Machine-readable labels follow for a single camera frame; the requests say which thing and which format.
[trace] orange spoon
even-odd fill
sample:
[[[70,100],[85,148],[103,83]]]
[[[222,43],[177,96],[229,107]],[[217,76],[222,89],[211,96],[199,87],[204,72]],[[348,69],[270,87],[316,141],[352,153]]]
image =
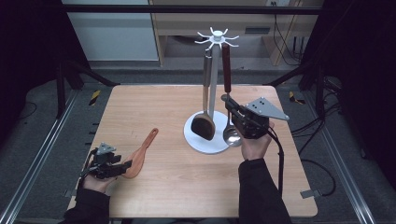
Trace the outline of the orange spoon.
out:
[[[158,129],[154,128],[148,134],[148,137],[143,142],[142,146],[138,150],[134,151],[134,153],[129,155],[126,158],[126,160],[122,162],[125,163],[126,161],[132,161],[131,167],[128,170],[126,170],[126,173],[122,175],[123,177],[134,178],[139,174],[140,170],[143,167],[143,162],[145,161],[146,150],[148,149],[151,142],[154,140],[157,133],[158,133]]]

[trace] white cabinet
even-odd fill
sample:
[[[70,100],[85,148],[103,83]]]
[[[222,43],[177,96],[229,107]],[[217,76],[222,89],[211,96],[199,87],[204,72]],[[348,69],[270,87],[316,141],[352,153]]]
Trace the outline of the white cabinet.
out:
[[[147,0],[63,0],[64,4],[148,5]],[[68,13],[88,61],[158,61],[149,13]]]

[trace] person's left hand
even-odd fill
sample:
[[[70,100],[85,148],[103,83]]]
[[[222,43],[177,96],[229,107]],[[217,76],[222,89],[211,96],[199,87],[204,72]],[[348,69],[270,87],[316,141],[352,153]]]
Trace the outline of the person's left hand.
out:
[[[116,177],[98,179],[93,175],[87,175],[84,179],[84,183],[82,184],[82,187],[84,189],[91,189],[101,193],[105,193],[107,187],[116,179],[117,179]]]

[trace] wooden table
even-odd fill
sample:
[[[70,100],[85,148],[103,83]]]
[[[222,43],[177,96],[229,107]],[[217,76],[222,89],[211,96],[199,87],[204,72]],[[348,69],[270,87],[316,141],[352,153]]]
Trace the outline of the wooden table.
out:
[[[217,88],[215,110],[226,114]],[[240,105],[264,96],[281,108],[276,90],[264,86],[233,86],[231,96]],[[126,158],[137,150],[153,128],[160,131],[148,148],[140,174],[119,177],[109,190],[111,217],[238,217],[239,147],[216,155],[190,147],[183,135],[186,120],[202,110],[201,86],[117,86],[108,100],[92,148],[106,142]],[[285,150],[283,200],[292,217],[312,217],[318,209],[290,134],[288,123],[275,120]],[[278,148],[273,141],[265,160],[277,184]]]

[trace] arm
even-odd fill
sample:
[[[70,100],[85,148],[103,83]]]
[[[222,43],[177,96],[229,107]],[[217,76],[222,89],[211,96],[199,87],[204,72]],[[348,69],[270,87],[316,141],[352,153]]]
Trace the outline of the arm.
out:
[[[76,206],[64,213],[61,224],[107,224],[110,197],[105,195],[107,186],[116,178],[96,179],[87,175],[82,189],[78,189]]]
[[[245,139],[239,166],[239,219],[241,224],[291,223],[288,210],[263,159],[271,137]]]

